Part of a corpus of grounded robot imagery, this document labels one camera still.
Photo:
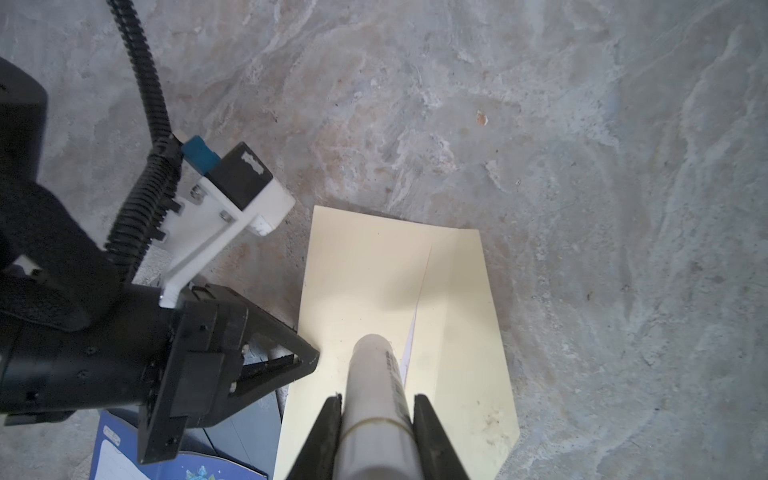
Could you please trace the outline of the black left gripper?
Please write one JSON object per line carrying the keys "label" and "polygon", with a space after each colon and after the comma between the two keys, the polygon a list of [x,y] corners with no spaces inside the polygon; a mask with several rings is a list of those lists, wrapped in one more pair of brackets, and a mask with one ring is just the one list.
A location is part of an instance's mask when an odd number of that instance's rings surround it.
{"label": "black left gripper", "polygon": [[184,435],[202,426],[217,398],[226,395],[226,362],[239,355],[244,320],[230,320],[232,308],[247,308],[244,337],[264,339],[287,355],[244,366],[227,415],[235,414],[267,394],[312,374],[320,352],[294,329],[234,290],[208,284],[182,293],[181,303],[165,309],[170,340],[164,352],[159,385],[140,407],[137,460],[142,465],[176,458]]}

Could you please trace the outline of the cream yellow envelope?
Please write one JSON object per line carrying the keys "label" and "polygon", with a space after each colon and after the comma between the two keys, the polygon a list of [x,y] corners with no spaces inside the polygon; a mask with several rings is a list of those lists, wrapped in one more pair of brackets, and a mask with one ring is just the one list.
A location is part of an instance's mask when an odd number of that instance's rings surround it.
{"label": "cream yellow envelope", "polygon": [[354,345],[380,335],[400,367],[414,312],[406,396],[429,398],[470,478],[497,476],[520,428],[479,232],[319,206],[299,334],[320,358],[290,385],[276,478],[288,475],[325,399],[344,391]]}

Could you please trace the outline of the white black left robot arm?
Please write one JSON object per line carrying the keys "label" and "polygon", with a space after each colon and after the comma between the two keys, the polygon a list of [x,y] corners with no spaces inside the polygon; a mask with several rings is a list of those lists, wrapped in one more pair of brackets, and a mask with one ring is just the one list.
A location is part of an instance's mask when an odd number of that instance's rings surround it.
{"label": "white black left robot arm", "polygon": [[292,197],[239,144],[218,157],[163,132],[100,249],[36,180],[48,96],[1,64],[1,411],[10,425],[135,406],[142,464],[311,374],[318,351],[234,290],[197,279]]}

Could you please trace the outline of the grey envelope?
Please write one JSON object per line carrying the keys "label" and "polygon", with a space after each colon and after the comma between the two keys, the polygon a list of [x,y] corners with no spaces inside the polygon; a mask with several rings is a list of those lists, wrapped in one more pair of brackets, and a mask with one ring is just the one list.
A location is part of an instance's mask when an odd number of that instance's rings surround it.
{"label": "grey envelope", "polygon": [[272,479],[275,471],[281,412],[277,394],[270,393],[212,427],[199,430],[216,455],[256,470]]}

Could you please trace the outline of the white glue stick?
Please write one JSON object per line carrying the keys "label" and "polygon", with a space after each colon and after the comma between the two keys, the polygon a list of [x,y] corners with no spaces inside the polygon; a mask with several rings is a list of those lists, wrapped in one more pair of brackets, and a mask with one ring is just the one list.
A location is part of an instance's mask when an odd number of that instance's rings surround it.
{"label": "white glue stick", "polygon": [[390,342],[377,334],[353,349],[333,477],[423,477],[399,365]]}

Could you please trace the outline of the white letter paper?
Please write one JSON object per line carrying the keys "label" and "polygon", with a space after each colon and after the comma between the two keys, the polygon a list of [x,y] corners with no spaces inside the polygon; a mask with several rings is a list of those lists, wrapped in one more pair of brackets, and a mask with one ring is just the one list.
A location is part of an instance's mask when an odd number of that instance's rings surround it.
{"label": "white letter paper", "polygon": [[401,383],[403,387],[406,387],[406,384],[407,384],[408,372],[409,372],[409,367],[410,367],[412,352],[413,352],[416,321],[417,321],[417,312],[414,312],[409,329],[408,329],[408,335],[406,337],[403,355],[401,357],[400,367],[399,367],[400,378],[401,378]]}

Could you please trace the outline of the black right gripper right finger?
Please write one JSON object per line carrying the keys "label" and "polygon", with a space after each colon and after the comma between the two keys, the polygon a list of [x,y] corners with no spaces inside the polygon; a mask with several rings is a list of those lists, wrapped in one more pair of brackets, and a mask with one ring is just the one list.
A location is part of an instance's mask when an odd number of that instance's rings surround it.
{"label": "black right gripper right finger", "polygon": [[414,398],[413,431],[426,480],[469,479],[436,411],[424,394]]}

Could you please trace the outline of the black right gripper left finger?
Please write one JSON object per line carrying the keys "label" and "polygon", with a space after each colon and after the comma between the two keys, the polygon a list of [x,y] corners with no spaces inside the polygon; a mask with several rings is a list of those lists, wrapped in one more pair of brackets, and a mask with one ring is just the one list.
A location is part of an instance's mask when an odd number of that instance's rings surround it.
{"label": "black right gripper left finger", "polygon": [[328,397],[287,480],[331,480],[342,425],[342,395]]}

